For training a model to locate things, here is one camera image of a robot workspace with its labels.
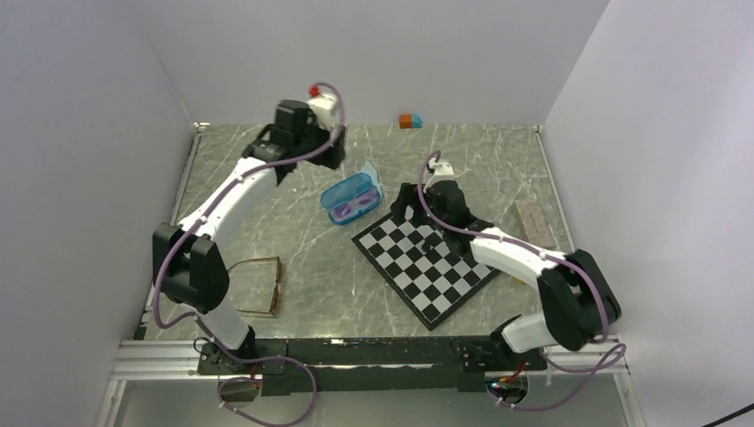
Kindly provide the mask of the light blue cloth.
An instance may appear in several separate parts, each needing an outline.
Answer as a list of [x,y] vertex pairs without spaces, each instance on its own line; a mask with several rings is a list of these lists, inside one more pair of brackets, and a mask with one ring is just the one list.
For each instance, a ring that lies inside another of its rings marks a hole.
[[378,172],[376,168],[369,161],[365,161],[363,163],[360,172],[365,173],[366,175],[369,176],[370,182],[375,188],[380,187]]

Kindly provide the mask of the brown brick block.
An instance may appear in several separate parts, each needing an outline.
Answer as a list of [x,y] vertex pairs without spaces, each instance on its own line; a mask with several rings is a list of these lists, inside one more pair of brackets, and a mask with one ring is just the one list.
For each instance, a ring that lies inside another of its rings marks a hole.
[[540,204],[535,199],[526,198],[517,199],[514,206],[525,234],[525,240],[534,246],[555,249],[557,242]]

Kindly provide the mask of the blue glasses case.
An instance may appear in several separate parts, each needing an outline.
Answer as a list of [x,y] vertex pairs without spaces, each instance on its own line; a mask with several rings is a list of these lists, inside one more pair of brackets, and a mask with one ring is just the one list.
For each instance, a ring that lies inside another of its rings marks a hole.
[[[333,220],[333,217],[331,216],[331,211],[335,207],[345,202],[348,202],[364,194],[365,192],[370,192],[370,191],[374,191],[378,193],[380,196],[379,201],[375,205],[373,205],[368,210],[365,210],[364,212],[362,212],[359,216],[347,219],[345,222],[336,222]],[[345,180],[334,184],[332,187],[324,191],[320,197],[320,204],[326,210],[327,216],[333,224],[345,225],[350,222],[353,222],[355,219],[372,211],[375,207],[379,205],[381,200],[382,200],[381,188],[375,188],[371,184],[369,176],[366,175],[365,173],[360,172],[360,173],[351,175],[349,178],[346,178]]]

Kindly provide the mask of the purple pink sunglasses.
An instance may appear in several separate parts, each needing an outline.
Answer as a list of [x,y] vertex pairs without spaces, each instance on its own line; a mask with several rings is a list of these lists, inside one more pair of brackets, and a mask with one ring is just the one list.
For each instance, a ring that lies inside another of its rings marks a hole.
[[359,216],[365,210],[375,205],[380,199],[378,193],[374,191],[365,192],[364,194],[345,202],[331,211],[331,216],[336,222],[345,222],[347,219]]

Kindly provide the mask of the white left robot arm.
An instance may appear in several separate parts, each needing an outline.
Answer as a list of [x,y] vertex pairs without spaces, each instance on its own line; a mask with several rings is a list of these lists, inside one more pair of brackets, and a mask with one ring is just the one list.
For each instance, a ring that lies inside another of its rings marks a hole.
[[277,188],[300,162],[336,169],[345,158],[346,126],[339,96],[325,93],[307,101],[283,100],[274,120],[242,152],[229,176],[193,213],[177,224],[160,224],[152,237],[152,313],[160,316],[161,296],[187,308],[221,348],[221,363],[232,373],[248,371],[258,356],[253,328],[229,300],[223,259],[228,242],[253,207]]

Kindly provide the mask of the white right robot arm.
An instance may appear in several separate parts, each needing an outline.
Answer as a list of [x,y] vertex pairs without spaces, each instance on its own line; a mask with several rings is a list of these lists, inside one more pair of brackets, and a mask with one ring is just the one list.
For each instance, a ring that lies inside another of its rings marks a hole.
[[[407,209],[413,211],[409,218]],[[602,342],[622,316],[589,252],[564,253],[512,237],[476,217],[456,181],[431,187],[404,182],[390,212],[399,222],[434,229],[454,256],[520,279],[539,295],[541,313],[515,316],[491,332],[491,358],[501,369],[514,368],[530,350],[559,345],[578,351]]]

